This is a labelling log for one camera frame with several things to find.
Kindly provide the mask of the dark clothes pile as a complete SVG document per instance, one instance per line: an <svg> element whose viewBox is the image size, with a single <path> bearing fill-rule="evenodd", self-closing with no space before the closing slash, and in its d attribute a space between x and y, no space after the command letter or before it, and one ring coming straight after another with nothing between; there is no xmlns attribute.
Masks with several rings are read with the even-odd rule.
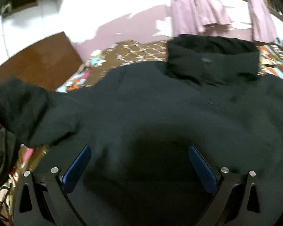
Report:
<svg viewBox="0 0 283 226"><path fill-rule="evenodd" d="M7 180L18 160L20 145L16 136L0 124L0 186Z"/></svg>

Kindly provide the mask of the wooden headboard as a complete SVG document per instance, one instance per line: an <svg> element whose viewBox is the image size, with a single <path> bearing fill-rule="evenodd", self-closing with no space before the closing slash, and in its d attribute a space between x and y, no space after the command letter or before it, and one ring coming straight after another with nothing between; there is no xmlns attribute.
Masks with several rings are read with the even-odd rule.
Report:
<svg viewBox="0 0 283 226"><path fill-rule="evenodd" d="M40 40L0 66L0 83L11 77L56 90L81 66L82 59L65 33Z"/></svg>

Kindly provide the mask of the right pink curtain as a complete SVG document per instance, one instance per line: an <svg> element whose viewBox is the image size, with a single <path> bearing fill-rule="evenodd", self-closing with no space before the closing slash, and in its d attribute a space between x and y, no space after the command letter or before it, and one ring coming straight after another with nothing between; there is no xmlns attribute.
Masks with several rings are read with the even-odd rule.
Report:
<svg viewBox="0 0 283 226"><path fill-rule="evenodd" d="M263 0L248 0L252 22L253 40L262 43L274 42L277 38L276 27L269 9Z"/></svg>

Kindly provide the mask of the pink curtain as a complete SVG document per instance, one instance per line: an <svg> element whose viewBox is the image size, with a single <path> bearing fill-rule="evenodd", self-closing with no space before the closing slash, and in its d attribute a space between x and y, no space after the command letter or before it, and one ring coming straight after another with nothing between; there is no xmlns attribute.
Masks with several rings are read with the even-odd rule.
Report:
<svg viewBox="0 0 283 226"><path fill-rule="evenodd" d="M263 0L248 0L252 22L253 40L262 43L274 42L277 38L276 27L269 9Z"/></svg>
<svg viewBox="0 0 283 226"><path fill-rule="evenodd" d="M201 35L214 26L231 24L221 0L171 0L173 36Z"/></svg>

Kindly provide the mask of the left pink curtain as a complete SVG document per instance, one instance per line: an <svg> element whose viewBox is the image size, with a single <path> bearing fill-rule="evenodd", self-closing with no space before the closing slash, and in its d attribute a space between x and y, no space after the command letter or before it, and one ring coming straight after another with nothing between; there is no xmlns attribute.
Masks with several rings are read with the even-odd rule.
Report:
<svg viewBox="0 0 283 226"><path fill-rule="evenodd" d="M214 26L231 24L221 0L171 0L173 36L201 35Z"/></svg>

